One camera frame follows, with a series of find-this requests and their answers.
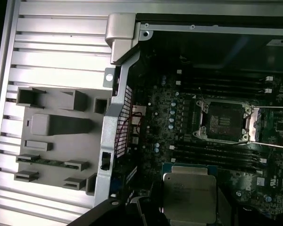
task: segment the label sticker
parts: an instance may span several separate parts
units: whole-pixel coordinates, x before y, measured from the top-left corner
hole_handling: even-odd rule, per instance
[[[267,46],[283,46],[283,39],[273,39],[267,44]]]
[[[264,186],[265,178],[257,178],[257,185]]]

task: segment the screw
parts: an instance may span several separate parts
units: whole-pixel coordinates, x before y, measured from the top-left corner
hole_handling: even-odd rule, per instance
[[[246,113],[250,113],[250,112],[251,112],[251,109],[250,109],[249,107],[246,107],[246,108],[245,108],[245,112],[246,112]]]
[[[241,191],[237,191],[237,192],[236,192],[236,196],[241,197],[241,196],[242,196]]]

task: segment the motherboard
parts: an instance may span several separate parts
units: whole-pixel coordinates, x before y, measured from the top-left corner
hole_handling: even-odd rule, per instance
[[[283,212],[283,76],[180,69],[136,84],[136,186],[161,180],[165,162],[213,165],[239,203]]]

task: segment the cpu socket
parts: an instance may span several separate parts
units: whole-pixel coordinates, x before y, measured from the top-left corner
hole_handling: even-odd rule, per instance
[[[249,140],[247,124],[252,107],[247,102],[205,99],[196,102],[201,108],[200,125],[193,135],[199,139],[235,143]]]

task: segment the capacitor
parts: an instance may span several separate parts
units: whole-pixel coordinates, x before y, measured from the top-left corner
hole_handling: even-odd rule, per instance
[[[264,200],[266,201],[266,202],[271,202],[273,199],[272,199],[272,197],[270,197],[269,195],[264,195]]]

